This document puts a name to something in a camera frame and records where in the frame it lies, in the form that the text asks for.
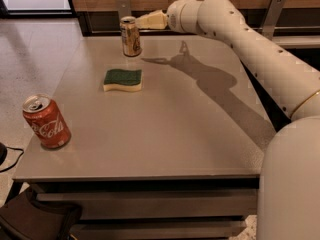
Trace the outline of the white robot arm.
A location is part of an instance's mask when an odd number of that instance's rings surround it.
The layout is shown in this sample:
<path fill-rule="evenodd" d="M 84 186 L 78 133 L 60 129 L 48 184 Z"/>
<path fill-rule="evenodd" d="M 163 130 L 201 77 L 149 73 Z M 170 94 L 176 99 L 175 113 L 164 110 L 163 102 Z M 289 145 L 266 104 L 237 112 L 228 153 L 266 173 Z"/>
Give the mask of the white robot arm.
<path fill-rule="evenodd" d="M 229 0 L 177 0 L 137 19 L 140 29 L 224 42 L 291 119 L 261 168 L 257 240 L 320 240 L 320 72 L 250 28 Z"/>

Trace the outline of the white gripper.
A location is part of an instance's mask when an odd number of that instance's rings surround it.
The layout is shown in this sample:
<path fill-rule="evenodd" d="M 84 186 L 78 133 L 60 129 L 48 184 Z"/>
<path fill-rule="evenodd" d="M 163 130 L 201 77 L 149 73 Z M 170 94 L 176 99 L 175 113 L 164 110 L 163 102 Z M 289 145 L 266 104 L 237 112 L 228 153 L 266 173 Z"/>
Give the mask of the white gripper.
<path fill-rule="evenodd" d="M 139 29 L 163 30 L 168 26 L 178 33 L 200 34 L 198 25 L 198 10 L 201 1 L 177 0 L 167 9 L 166 14 L 162 10 L 156 10 L 142 15 L 135 20 Z"/>

